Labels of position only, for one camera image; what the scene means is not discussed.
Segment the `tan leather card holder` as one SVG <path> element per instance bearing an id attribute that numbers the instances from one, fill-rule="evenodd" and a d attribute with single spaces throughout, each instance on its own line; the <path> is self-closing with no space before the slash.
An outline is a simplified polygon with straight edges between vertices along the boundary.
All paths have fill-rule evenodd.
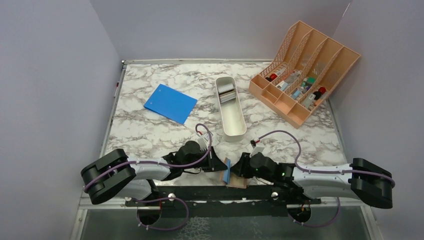
<path id="1" fill-rule="evenodd" d="M 224 164 L 227 166 L 227 169 L 221 171 L 220 181 L 228 188 L 246 189 L 247 179 L 231 172 L 231 160 L 226 157 Z"/>

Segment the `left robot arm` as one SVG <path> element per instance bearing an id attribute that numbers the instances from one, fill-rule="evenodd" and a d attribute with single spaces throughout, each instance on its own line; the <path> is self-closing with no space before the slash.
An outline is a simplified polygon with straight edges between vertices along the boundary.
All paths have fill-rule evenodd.
<path id="1" fill-rule="evenodd" d="M 134 197 L 149 206 L 157 200 L 153 181 L 174 180 L 186 169 L 207 173 L 225 171 L 228 166 L 212 146 L 203 147 L 190 140 L 177 151 L 157 159 L 129 157 L 118 148 L 84 167 L 80 175 L 85 184 L 83 191 L 94 205 L 118 196 Z"/>

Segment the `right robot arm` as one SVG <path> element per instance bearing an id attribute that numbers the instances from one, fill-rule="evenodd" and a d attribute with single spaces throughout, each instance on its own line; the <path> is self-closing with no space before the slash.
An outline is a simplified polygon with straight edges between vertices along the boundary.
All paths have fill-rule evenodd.
<path id="1" fill-rule="evenodd" d="M 392 174 L 363 158 L 338 166 L 314 167 L 277 163 L 261 152 L 244 152 L 230 171 L 245 179 L 271 182 L 272 197 L 289 204 L 334 197 L 357 199 L 379 209 L 393 207 Z"/>

